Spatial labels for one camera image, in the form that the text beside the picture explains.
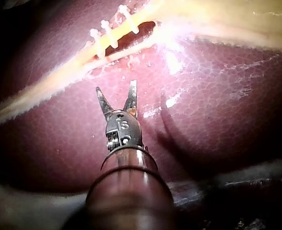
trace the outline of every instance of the metal jaw tip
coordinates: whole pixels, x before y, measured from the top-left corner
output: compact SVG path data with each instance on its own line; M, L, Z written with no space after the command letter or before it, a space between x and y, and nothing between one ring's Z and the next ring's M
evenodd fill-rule
M111 152L123 145L143 148L142 130L137 121L136 80L130 82L129 93L123 110L114 110L99 87L96 87L96 93L107 121L108 150Z
M97 97L99 100L99 104L101 105L102 108L102 112L106 118L106 121L109 121L109 118L112 114L113 111L115 111L112 106L110 105L110 103L107 101L107 99L105 98L105 96L103 95L101 89L99 87L96 87L96 93L97 93ZM136 80L132 80L130 81L130 88L129 88L129 92L128 92L128 97L127 100L125 102L124 108L123 110L128 112L129 114L131 114L132 116L134 116L137 119L137 102L136 102Z

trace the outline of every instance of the metal shaft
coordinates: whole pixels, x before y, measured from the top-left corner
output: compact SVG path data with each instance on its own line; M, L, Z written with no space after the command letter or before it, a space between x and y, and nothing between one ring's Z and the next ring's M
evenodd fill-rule
M121 148L102 165L86 208L92 229L173 230L171 193L143 149Z

